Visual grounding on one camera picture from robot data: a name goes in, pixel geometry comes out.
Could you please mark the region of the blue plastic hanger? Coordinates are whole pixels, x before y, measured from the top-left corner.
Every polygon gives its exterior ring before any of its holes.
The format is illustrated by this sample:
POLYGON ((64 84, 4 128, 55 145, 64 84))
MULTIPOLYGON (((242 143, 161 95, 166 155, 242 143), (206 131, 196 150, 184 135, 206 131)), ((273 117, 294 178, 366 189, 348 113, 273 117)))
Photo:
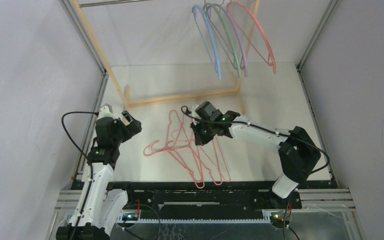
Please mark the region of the blue plastic hanger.
POLYGON ((219 58, 219 51, 216 44, 215 35, 213 32, 213 28, 210 24, 209 18, 207 14, 205 13, 202 6, 194 4, 191 8, 191 14, 193 16, 193 20, 195 22, 195 25, 198 29, 199 35, 203 41, 205 50, 209 56, 210 62, 214 68, 214 71, 217 74, 217 78, 219 80, 222 79, 222 70, 220 66, 220 58, 219 58), (205 28, 206 28, 206 36, 203 33, 203 31, 200 28, 200 25, 198 24, 198 15, 202 17, 202 20, 204 22, 205 28))

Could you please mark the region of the purple plastic hanger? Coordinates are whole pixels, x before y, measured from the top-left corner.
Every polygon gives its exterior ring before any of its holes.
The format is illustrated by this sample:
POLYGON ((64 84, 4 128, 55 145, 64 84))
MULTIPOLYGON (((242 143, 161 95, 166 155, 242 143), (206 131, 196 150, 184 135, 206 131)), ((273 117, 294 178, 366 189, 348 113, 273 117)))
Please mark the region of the purple plastic hanger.
POLYGON ((206 3, 205 4, 206 15, 209 19, 209 22, 212 24, 212 26, 211 26, 212 30, 215 30, 218 32, 218 35, 221 37, 221 39, 224 41, 225 44, 227 44, 227 42, 223 38, 223 35, 220 33, 218 28, 211 21, 210 8, 214 9, 214 11, 216 12, 217 16, 220 19, 220 22, 223 25, 223 29, 225 31, 225 34, 227 36, 227 40, 228 40, 229 45, 230 45, 229 50, 230 50, 231 54, 233 55, 233 61, 231 61, 229 58, 231 65, 233 66, 233 68, 235 70, 237 70, 237 75, 239 78, 247 77, 248 76, 248 63, 247 63, 247 57, 246 57, 246 53, 245 53, 245 49, 244 49, 244 44, 243 44, 242 37, 241 37, 242 32, 240 31, 240 29, 239 29, 237 23, 235 22, 235 20, 233 19, 232 15, 228 12, 228 10, 225 7, 223 7, 220 4, 216 4, 216 3, 206 3), (239 61, 239 57, 238 57, 238 54, 236 52, 233 37, 231 35, 231 32, 230 32, 230 29, 228 27, 227 20, 225 19, 225 16, 229 20, 230 25, 231 25, 231 27, 234 31, 234 34, 236 36, 236 39, 238 41, 238 46, 239 46, 239 49, 241 52, 241 60, 240 61, 239 61))

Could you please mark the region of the green plastic hanger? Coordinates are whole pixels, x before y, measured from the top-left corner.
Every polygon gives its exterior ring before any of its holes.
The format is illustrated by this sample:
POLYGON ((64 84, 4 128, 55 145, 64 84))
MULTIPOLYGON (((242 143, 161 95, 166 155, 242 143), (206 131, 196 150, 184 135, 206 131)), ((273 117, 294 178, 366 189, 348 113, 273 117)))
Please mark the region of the green plastic hanger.
POLYGON ((227 10, 216 3, 205 3, 203 9, 227 60, 236 72, 237 77, 241 77, 242 70, 236 44, 237 36, 227 10))

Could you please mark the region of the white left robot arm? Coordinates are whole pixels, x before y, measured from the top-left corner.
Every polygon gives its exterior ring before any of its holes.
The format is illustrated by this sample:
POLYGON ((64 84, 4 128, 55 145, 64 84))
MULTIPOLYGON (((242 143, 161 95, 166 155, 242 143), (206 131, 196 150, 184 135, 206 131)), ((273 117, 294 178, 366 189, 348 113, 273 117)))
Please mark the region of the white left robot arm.
POLYGON ((115 117, 111 108, 102 107, 94 115, 96 136, 90 151, 84 155, 87 163, 86 179, 75 211, 66 226, 58 227, 57 240, 109 240, 122 208, 136 203, 134 192, 124 189, 106 194, 113 177, 120 145, 142 131, 142 123, 127 110, 115 117))

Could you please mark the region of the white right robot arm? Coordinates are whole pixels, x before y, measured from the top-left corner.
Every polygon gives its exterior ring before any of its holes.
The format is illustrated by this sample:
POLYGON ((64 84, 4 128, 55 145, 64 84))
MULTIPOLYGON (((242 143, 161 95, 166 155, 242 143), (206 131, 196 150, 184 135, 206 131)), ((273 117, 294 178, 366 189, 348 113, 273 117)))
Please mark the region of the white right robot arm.
POLYGON ((289 195, 318 171, 316 164, 324 152, 315 146, 302 127, 279 129, 257 124, 235 111, 223 113, 209 101, 190 107, 182 106, 181 112, 192 119, 190 128, 196 146, 204 146, 215 136, 220 136, 249 141, 277 153, 282 173, 269 194, 269 203, 275 208, 287 204, 289 195))

